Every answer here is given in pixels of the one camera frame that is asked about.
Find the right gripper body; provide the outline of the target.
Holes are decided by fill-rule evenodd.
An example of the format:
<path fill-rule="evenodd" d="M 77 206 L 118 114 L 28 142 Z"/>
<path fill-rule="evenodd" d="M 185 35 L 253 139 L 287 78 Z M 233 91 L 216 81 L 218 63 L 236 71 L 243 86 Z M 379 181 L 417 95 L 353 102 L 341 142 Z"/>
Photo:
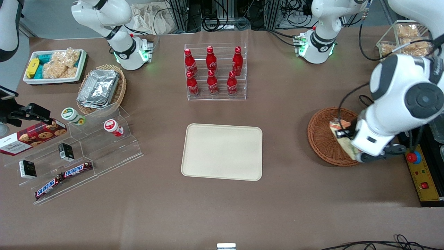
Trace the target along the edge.
<path fill-rule="evenodd" d="M 18 110 L 18 104 L 15 100 L 17 93 L 3 86 L 0 88 L 0 120 L 7 120 L 12 112 Z"/>

